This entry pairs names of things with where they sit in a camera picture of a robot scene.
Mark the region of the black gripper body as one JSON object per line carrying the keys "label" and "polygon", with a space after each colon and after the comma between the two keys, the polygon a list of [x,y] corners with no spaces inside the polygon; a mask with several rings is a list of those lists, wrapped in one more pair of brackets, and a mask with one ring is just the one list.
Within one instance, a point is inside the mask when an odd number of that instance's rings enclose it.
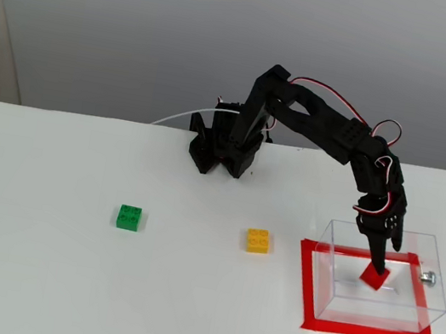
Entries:
{"label": "black gripper body", "polygon": [[353,206],[359,232],[401,242],[406,200],[403,193],[388,193],[381,199],[370,194],[360,198],[358,205]]}

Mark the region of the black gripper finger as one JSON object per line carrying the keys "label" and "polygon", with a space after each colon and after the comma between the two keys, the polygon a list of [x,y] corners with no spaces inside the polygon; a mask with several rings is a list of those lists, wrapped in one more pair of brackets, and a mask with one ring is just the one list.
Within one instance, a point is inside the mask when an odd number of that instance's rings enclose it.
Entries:
{"label": "black gripper finger", "polygon": [[386,271],[386,236],[377,233],[368,233],[369,252],[371,265],[378,275],[384,275]]}
{"label": "black gripper finger", "polygon": [[395,251],[400,251],[403,239],[403,219],[399,219],[392,234],[392,246]]}

